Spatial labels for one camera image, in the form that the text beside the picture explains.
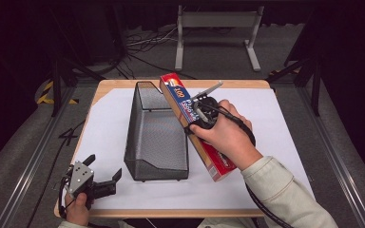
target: metal stand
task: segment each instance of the metal stand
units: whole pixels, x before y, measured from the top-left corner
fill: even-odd
[[[312,97],[311,97],[311,107],[313,108],[314,114],[319,116],[318,112],[318,98],[319,98],[319,85],[321,80],[321,67],[320,67],[320,57],[312,58],[312,59],[303,59],[295,62],[294,64],[284,68],[283,70],[275,73],[266,79],[266,82],[269,84],[273,83],[275,80],[287,75],[291,71],[298,69],[301,67],[298,75],[294,80],[294,84],[296,87],[305,87],[311,77],[313,78],[313,89],[312,89]]]
[[[183,28],[203,28],[203,27],[251,27],[251,38],[245,40],[245,48],[250,57],[251,65],[254,71],[260,71],[259,62],[256,52],[254,51],[254,43],[259,29],[260,19],[262,18],[263,7],[259,7],[258,11],[246,12],[184,12],[183,7],[179,6],[178,14],[178,33],[179,40],[177,44],[176,54],[176,70],[183,69]]]
[[[28,0],[24,0],[22,3],[25,14],[29,17],[29,20],[32,23],[32,29],[35,32],[35,35],[51,60],[54,89],[54,109],[51,116],[55,117],[62,105],[62,81],[64,81],[66,86],[77,85],[75,73],[72,71],[74,68],[79,69],[89,77],[98,81],[101,81],[104,78],[89,70],[88,68],[76,64],[64,57],[64,54],[60,49],[58,37],[54,35],[55,28],[53,28],[48,21],[48,18],[51,16],[48,6],[31,3]]]

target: table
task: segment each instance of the table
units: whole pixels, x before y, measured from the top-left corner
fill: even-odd
[[[123,168],[123,177],[117,183],[117,194],[95,200],[90,215],[100,218],[261,217],[262,212],[246,192],[239,170],[233,171],[221,181],[213,182],[191,143],[188,145],[188,180],[138,182],[131,178],[123,163],[123,156],[136,82],[138,81],[100,82],[76,147],[72,163],[75,160],[82,161],[92,153],[96,154],[96,161],[89,166],[95,172],[94,181],[107,181],[119,168]],[[151,82],[154,85],[159,83],[158,80]],[[218,81],[182,82],[190,94],[195,94],[194,92],[213,86]],[[253,120],[257,148],[265,155],[273,155],[282,161],[312,192],[269,85],[263,80],[223,82],[223,86],[215,90],[212,96],[217,100],[226,98],[232,101],[240,114]],[[245,99],[240,99],[238,94],[244,95]],[[273,138],[272,142],[267,140],[269,137]]]

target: mesh basket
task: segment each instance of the mesh basket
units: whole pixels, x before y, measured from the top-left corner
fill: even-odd
[[[135,86],[124,162],[135,181],[188,178],[187,138],[164,95],[150,82]]]

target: white sleeve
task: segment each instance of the white sleeve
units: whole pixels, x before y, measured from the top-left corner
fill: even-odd
[[[68,221],[62,221],[58,228],[87,228],[87,226],[76,225]]]
[[[259,200],[291,226],[337,227],[331,215],[273,157],[263,157],[241,173]],[[268,217],[265,220],[269,227],[279,227]]]

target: red box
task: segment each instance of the red box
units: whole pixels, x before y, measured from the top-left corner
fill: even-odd
[[[160,89],[182,127],[187,127],[190,123],[200,118],[192,109],[191,96],[176,73],[161,76]],[[213,181],[220,181],[236,168],[235,164],[209,143],[194,134],[189,135],[188,138],[200,155]]]

